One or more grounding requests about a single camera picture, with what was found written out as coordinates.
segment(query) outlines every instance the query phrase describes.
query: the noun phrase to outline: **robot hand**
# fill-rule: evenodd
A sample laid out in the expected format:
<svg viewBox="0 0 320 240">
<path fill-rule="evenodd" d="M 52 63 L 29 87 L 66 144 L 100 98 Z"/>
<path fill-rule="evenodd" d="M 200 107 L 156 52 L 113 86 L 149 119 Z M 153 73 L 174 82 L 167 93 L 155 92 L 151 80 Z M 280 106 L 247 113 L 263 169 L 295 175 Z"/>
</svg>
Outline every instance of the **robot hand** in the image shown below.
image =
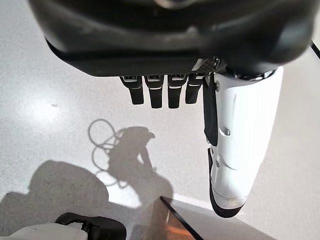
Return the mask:
<svg viewBox="0 0 320 240">
<path fill-rule="evenodd" d="M 55 55 L 96 77 L 121 76 L 132 103 L 170 108 L 203 85 L 210 198 L 221 217 L 244 205 L 264 159 L 282 66 L 309 46 L 319 0 L 29 0 Z"/>
</svg>

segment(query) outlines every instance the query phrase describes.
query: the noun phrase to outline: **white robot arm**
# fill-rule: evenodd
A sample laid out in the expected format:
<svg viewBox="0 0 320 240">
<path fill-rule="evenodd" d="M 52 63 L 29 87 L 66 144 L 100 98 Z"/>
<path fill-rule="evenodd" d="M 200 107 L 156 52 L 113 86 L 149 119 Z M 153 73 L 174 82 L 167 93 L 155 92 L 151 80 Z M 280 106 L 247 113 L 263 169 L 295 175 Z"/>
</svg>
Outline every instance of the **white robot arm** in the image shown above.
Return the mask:
<svg viewBox="0 0 320 240">
<path fill-rule="evenodd" d="M 216 104 L 217 141 L 208 153 L 210 200 L 221 217 L 236 215 L 253 186 L 271 136 L 283 72 L 279 67 L 252 79 L 215 74 L 204 89 L 215 88 L 211 105 Z"/>
</svg>

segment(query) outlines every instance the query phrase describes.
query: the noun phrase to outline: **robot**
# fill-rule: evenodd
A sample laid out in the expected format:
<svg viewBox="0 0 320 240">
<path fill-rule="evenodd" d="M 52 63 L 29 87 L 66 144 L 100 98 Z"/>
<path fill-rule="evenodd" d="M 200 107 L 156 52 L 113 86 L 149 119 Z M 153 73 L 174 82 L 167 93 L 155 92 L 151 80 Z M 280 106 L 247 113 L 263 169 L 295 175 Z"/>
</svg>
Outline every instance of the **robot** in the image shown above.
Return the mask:
<svg viewBox="0 0 320 240">
<path fill-rule="evenodd" d="M 210 200 L 245 204 L 264 159 L 283 65 L 311 42 L 318 0 L 29 0 L 52 52 L 96 77 L 120 76 L 132 104 L 197 102 L 203 86 Z"/>
</svg>

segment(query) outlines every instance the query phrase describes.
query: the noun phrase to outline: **white plastic casing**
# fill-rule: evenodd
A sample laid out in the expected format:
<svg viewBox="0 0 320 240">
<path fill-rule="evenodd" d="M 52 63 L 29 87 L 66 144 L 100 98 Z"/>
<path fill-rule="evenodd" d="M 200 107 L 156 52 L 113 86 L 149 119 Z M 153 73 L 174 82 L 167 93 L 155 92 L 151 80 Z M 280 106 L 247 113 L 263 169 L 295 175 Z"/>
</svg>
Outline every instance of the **white plastic casing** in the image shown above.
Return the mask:
<svg viewBox="0 0 320 240">
<path fill-rule="evenodd" d="M 283 68 L 263 80 L 215 75 L 218 142 L 211 146 L 211 184 L 222 209 L 244 205 L 265 157 L 278 107 Z"/>
<path fill-rule="evenodd" d="M 21 228 L 0 240 L 87 240 L 88 234 L 77 228 L 47 223 Z"/>
</svg>

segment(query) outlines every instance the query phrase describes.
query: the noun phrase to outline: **white floor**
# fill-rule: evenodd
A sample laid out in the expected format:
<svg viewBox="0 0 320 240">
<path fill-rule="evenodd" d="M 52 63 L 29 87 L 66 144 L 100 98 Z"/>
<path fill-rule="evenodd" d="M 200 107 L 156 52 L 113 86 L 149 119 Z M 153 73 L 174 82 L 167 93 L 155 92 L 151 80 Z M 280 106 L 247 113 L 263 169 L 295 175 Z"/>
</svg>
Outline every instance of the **white floor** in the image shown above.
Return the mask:
<svg viewBox="0 0 320 240">
<path fill-rule="evenodd" d="M 54 56 L 25 1 L 1 0 L 0 23 L 0 236 L 64 212 L 131 230 L 160 195 L 209 206 L 201 94 L 151 110 L 145 90 L 133 106 L 117 77 Z M 237 215 L 277 240 L 320 238 L 319 66 L 310 49 L 286 66 L 269 149 Z"/>
</svg>

